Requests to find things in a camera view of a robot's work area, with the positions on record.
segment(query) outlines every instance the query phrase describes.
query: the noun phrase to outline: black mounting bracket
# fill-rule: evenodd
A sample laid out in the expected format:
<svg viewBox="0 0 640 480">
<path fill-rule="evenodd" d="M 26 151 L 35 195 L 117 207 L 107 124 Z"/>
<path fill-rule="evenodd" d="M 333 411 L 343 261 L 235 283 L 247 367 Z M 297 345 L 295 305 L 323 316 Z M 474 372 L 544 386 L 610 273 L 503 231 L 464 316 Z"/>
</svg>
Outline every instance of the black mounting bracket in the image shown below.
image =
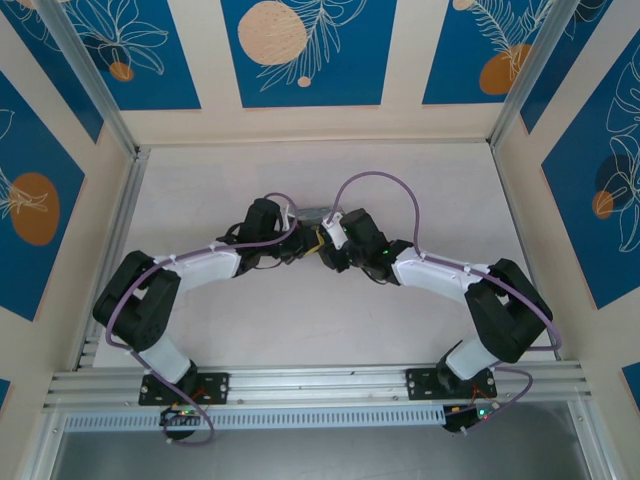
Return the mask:
<svg viewBox="0 0 640 480">
<path fill-rule="evenodd" d="M 193 387 L 188 389 L 191 399 L 198 405 L 226 405 L 229 393 L 228 373 L 197 373 Z M 171 406 L 179 402 L 180 397 L 162 384 L 153 375 L 142 378 L 138 405 L 141 406 Z"/>
<path fill-rule="evenodd" d="M 447 390 L 438 380 L 439 370 L 432 368 L 410 368 L 405 372 L 409 400 L 471 400 L 478 391 L 486 398 L 496 398 L 495 379 L 489 369 L 480 371 L 470 380 L 460 381 L 455 390 Z"/>
</svg>

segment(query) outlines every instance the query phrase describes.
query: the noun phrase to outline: orange dot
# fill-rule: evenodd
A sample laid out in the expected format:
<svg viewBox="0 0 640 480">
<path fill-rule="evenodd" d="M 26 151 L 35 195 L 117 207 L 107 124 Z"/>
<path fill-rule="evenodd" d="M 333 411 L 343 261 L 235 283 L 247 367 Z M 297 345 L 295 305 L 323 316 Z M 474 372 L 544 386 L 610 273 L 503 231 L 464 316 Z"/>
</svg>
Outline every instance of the orange dot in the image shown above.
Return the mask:
<svg viewBox="0 0 640 480">
<path fill-rule="evenodd" d="M 113 62 L 109 66 L 109 73 L 113 75 L 113 78 L 121 82 L 130 82 L 133 80 L 133 69 L 126 63 Z"/>
<path fill-rule="evenodd" d="M 591 204 L 593 213 L 602 220 L 609 218 L 613 213 L 613 196 L 606 190 L 601 190 L 593 197 Z"/>
<path fill-rule="evenodd" d="M 56 187 L 40 173 L 25 173 L 13 182 L 9 198 L 11 222 L 25 242 L 47 245 L 56 234 L 60 221 L 60 199 Z"/>
<path fill-rule="evenodd" d="M 480 89 L 487 95 L 509 93 L 530 50 L 531 45 L 516 45 L 489 60 L 480 74 Z"/>
</svg>

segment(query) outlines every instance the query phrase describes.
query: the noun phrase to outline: metal corner post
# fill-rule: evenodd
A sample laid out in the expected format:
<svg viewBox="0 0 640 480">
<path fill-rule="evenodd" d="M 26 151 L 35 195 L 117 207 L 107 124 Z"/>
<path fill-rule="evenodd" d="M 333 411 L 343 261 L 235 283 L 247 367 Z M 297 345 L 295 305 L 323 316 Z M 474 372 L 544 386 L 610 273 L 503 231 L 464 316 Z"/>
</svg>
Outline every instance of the metal corner post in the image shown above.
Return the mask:
<svg viewBox="0 0 640 480">
<path fill-rule="evenodd" d="M 567 23 L 571 20 L 571 16 L 580 3 L 580 0 L 549 1 L 554 2 L 555 5 L 542 25 L 540 33 L 533 43 L 531 53 L 513 82 L 498 119 L 489 134 L 489 145 L 493 151 L 499 148 L 509 126 L 520 113 L 520 109 L 531 93 L 553 49 L 560 37 L 562 37 Z"/>
<path fill-rule="evenodd" d="M 93 64 L 89 53 L 65 14 L 62 4 L 56 0 L 34 0 L 34 3 L 42 21 L 89 98 L 131 161 L 135 161 L 138 148 L 133 135 L 120 115 L 120 110 Z"/>
</svg>

